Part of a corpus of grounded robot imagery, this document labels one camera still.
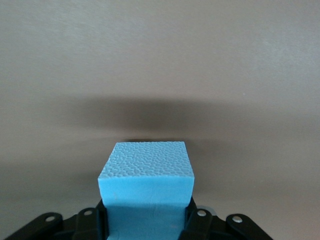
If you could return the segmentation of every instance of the silver screw head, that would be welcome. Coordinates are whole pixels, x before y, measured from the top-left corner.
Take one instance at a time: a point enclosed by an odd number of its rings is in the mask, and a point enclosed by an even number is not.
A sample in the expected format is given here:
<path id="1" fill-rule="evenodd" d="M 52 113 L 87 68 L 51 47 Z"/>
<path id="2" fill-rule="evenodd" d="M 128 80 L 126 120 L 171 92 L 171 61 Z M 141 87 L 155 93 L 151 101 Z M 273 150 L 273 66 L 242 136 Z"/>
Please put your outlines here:
<path id="1" fill-rule="evenodd" d="M 197 214 L 198 214 L 200 217 L 204 217 L 204 216 L 207 215 L 207 213 L 206 213 L 204 210 L 199 210 L 199 211 L 197 212 Z"/>
<path id="2" fill-rule="evenodd" d="M 242 223 L 242 218 L 239 216 L 233 216 L 232 220 L 238 224 Z"/>

